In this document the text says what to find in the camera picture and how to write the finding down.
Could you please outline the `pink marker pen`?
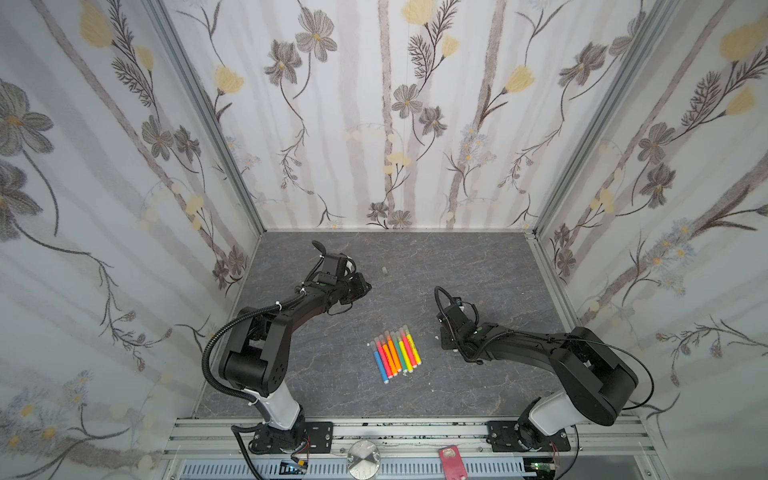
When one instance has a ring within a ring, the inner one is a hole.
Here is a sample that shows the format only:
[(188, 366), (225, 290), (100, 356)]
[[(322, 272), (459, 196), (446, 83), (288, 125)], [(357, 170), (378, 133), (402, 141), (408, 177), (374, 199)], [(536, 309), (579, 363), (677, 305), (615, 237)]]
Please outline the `pink marker pen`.
[(413, 372), (415, 368), (418, 366), (418, 364), (413, 354), (413, 350), (411, 348), (410, 342), (408, 341), (406, 333), (403, 329), (400, 329), (398, 331), (398, 340), (399, 340), (400, 348), (403, 351), (404, 360), (406, 362), (406, 368), (408, 372)]

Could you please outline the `yellow marker pen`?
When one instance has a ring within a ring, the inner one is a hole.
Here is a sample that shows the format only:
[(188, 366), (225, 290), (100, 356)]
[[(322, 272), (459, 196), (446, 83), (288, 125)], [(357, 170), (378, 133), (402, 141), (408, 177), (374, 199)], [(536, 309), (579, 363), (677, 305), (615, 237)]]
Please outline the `yellow marker pen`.
[(419, 352), (418, 352), (418, 350), (417, 350), (417, 348), (415, 346), (413, 337), (412, 337), (412, 335), (410, 333), (410, 330), (409, 330), (407, 325), (404, 325), (402, 327), (402, 332), (403, 332), (403, 336), (405, 338), (406, 348), (410, 352), (410, 358), (411, 358), (412, 365), (413, 365), (414, 368), (416, 368), (416, 367), (418, 367), (422, 363), (421, 357), (420, 357)]

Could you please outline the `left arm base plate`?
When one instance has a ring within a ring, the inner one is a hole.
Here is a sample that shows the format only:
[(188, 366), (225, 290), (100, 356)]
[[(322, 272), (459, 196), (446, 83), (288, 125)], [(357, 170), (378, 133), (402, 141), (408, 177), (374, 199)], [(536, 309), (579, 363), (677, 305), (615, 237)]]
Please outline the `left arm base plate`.
[(299, 421), (291, 430), (259, 424), (248, 444), (252, 454), (310, 453), (328, 454), (333, 442), (332, 422)]

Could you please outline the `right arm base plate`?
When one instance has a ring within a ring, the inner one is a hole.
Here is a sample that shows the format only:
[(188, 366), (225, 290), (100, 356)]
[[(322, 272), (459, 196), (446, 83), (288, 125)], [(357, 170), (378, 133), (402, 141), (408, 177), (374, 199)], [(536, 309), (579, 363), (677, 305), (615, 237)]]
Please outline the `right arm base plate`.
[(572, 450), (564, 429), (547, 436), (528, 421), (488, 421), (486, 426), (486, 442), (495, 453), (555, 453)]

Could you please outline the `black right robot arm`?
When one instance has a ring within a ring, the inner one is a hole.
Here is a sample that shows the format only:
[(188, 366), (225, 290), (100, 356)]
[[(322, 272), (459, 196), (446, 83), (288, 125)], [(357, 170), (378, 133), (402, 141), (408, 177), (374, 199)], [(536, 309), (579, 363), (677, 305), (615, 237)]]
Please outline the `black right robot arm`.
[(583, 421), (611, 426), (639, 384), (636, 373), (591, 330), (543, 334), (478, 323), (454, 299), (438, 307), (441, 348), (467, 363), (510, 361), (555, 375), (560, 389), (530, 403), (513, 427), (523, 450), (540, 449)]

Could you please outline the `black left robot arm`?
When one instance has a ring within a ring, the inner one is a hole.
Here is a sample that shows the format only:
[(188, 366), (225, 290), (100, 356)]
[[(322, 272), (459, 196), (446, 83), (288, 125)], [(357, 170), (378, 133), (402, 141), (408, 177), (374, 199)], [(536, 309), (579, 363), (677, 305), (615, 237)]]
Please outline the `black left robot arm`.
[(322, 252), (291, 296), (261, 308), (245, 307), (214, 333), (201, 361), (206, 382), (255, 406), (268, 427), (294, 429), (302, 407), (284, 383), (293, 334), (337, 304), (349, 310), (371, 289), (352, 258)]

